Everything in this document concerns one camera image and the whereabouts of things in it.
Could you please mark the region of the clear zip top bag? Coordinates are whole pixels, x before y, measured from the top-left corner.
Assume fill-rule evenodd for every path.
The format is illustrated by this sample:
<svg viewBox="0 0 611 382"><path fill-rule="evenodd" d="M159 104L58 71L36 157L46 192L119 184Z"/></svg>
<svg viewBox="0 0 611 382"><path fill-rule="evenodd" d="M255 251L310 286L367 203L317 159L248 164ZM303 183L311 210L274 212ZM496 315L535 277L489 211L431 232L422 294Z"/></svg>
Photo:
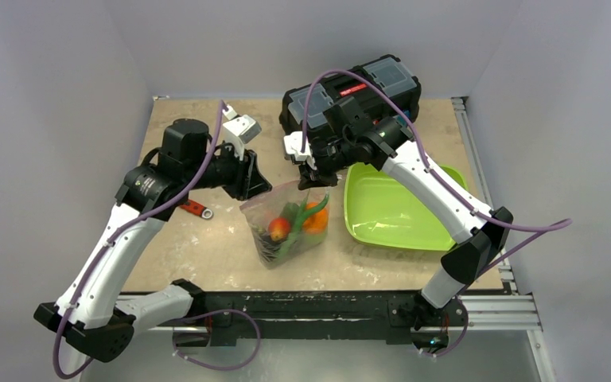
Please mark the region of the clear zip top bag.
<svg viewBox="0 0 611 382"><path fill-rule="evenodd" d="M300 190L290 181L240 206L265 268L278 267L325 242L331 190Z"/></svg>

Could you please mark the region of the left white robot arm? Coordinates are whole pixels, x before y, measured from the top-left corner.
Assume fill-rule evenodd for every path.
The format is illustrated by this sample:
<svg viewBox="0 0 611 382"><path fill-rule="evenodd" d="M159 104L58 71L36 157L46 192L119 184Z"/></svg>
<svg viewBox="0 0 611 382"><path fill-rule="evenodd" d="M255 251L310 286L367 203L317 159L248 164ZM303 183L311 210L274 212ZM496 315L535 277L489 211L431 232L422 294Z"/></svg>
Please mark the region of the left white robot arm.
<svg viewBox="0 0 611 382"><path fill-rule="evenodd" d="M165 289L129 302L122 288L150 241L193 189L221 188L245 201L270 190L249 142L261 131L247 115L221 124L215 132L197 119L178 119L162 143L124 177L105 231L72 285L55 301L44 302L34 317L79 353L95 361L118 357L139 333L162 323L201 322L205 294L179 279Z"/></svg>

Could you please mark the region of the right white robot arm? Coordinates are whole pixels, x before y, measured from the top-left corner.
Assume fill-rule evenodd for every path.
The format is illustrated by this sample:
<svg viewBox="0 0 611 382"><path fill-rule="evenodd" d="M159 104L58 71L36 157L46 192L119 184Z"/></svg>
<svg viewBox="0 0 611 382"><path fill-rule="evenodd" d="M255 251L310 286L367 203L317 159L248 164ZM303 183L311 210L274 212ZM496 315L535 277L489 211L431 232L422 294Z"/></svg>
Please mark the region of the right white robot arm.
<svg viewBox="0 0 611 382"><path fill-rule="evenodd" d="M351 97L325 111L327 126L306 137L293 132L283 139L286 156L299 164L300 189L334 186L337 172L358 162L396 180L442 223L455 245L422 288L415 302L417 318L433 324L446 304L470 286L506 244L509 230L494 224L513 220L504 207L493 209L447 178L431 158L421 155L418 137L395 117L372 122Z"/></svg>

